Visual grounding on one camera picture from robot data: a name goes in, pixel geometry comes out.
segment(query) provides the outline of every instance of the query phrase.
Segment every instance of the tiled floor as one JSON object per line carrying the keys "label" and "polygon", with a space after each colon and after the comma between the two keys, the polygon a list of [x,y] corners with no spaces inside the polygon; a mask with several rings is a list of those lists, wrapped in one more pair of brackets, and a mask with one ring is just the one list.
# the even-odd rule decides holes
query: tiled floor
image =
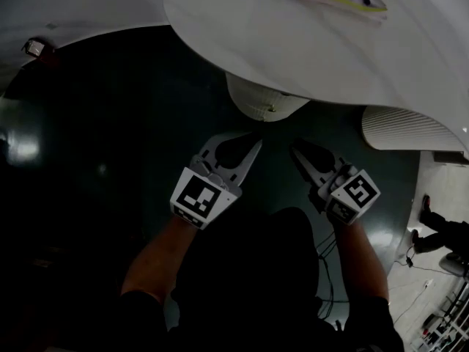
{"label": "tiled floor", "polygon": [[[418,173],[415,202],[410,214],[408,229],[417,229],[420,236],[431,235],[433,231],[418,222],[418,213],[421,207],[423,195],[429,194],[432,198],[431,208],[444,216],[447,220],[469,220],[469,169],[452,165],[442,165],[433,162],[430,152],[421,153],[421,163]],[[405,263],[405,253],[408,245],[406,237],[398,251],[396,259]],[[438,265],[440,259],[449,252],[442,248],[436,252],[416,255],[413,258],[414,265],[422,268],[442,270]],[[426,282],[431,284],[424,291]],[[422,271],[416,268],[408,268],[394,263],[388,276],[391,297],[391,315],[396,320],[424,291],[414,305],[399,319],[396,330],[402,336],[406,344],[410,343],[417,335],[421,334],[421,325],[424,320],[436,309],[445,306],[445,301],[454,287],[461,279],[431,271]]]}

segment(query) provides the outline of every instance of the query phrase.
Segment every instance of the leg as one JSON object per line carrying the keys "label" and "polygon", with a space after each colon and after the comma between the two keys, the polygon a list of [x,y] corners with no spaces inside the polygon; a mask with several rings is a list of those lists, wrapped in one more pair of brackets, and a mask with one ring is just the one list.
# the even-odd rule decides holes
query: leg
{"label": "leg", "polygon": [[434,231],[445,234],[465,233],[469,225],[466,222],[446,221],[441,215],[433,213],[430,210],[430,196],[425,195],[422,200],[422,209],[420,212],[420,222]]}
{"label": "leg", "polygon": [[441,233],[434,233],[425,238],[416,238],[414,240],[414,249],[417,254],[428,253],[443,248],[445,239]]}
{"label": "leg", "polygon": [[237,208],[196,237],[173,298],[180,325],[206,329],[243,317],[243,327],[279,327],[305,314],[316,318],[318,275],[311,225],[301,210],[247,217]]}
{"label": "leg", "polygon": [[452,250],[454,253],[464,257],[465,260],[469,260],[468,252],[468,241],[469,241],[469,224],[465,221],[458,224],[457,231],[448,235],[445,240],[446,248]]}

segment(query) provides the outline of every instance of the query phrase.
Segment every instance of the person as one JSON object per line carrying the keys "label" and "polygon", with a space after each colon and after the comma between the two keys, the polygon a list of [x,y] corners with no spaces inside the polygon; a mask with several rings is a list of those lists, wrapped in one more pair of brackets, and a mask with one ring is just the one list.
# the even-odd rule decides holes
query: person
{"label": "person", "polygon": [[469,260],[467,252],[469,224],[465,221],[460,223],[457,221],[446,221],[441,215],[432,212],[430,202],[430,196],[426,194],[422,199],[419,221],[437,233],[420,238],[415,230],[412,242],[416,254],[433,252],[445,246],[466,260]]}
{"label": "person", "polygon": [[[388,310],[386,274],[360,223],[330,220],[350,301],[338,332],[318,317],[320,259],[306,214],[287,208],[272,216],[247,215],[234,207],[199,232],[183,219],[170,219],[125,277],[117,350],[404,350]],[[168,296],[180,308],[179,326],[169,332],[163,316]]]}

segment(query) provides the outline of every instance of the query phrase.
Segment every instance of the white wall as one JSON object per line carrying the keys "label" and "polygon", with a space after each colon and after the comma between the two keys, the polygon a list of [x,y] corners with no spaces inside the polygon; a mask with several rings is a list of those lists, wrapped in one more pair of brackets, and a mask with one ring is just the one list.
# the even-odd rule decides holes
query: white wall
{"label": "white wall", "polygon": [[[46,25],[52,23],[55,29]],[[30,57],[34,36],[63,46],[105,32],[166,23],[163,0],[0,0],[0,91]]]}

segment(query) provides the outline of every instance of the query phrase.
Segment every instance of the white table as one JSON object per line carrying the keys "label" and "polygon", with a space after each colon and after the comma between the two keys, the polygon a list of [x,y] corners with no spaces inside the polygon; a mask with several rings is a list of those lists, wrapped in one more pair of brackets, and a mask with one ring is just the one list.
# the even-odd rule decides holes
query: white table
{"label": "white table", "polygon": [[299,106],[376,106],[363,116],[371,146],[469,157],[469,0],[384,1],[382,25],[300,0],[163,4],[181,39],[226,71],[240,109],[245,89],[265,111],[276,109],[267,100],[278,92],[300,97]]}

